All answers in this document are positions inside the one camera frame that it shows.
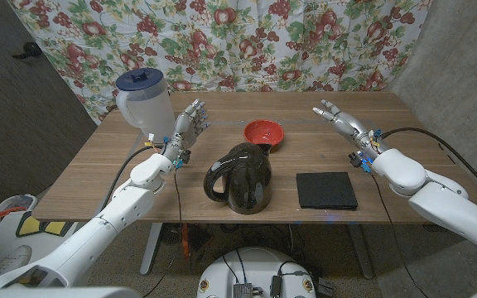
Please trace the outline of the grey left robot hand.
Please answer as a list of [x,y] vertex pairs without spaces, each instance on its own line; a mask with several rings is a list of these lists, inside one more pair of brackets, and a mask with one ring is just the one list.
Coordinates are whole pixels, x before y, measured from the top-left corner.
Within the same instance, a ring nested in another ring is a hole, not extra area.
[[210,126],[206,121],[205,102],[196,99],[176,119],[170,141],[162,153],[170,161],[178,160],[182,153],[190,149],[197,137]]

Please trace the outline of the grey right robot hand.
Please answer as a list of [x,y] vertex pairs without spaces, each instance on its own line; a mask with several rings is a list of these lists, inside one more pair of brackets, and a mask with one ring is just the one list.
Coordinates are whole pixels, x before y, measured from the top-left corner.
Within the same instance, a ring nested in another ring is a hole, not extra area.
[[313,108],[313,112],[330,123],[345,140],[353,144],[366,158],[374,160],[390,149],[357,118],[342,112],[330,101],[322,99],[320,102],[323,108]]

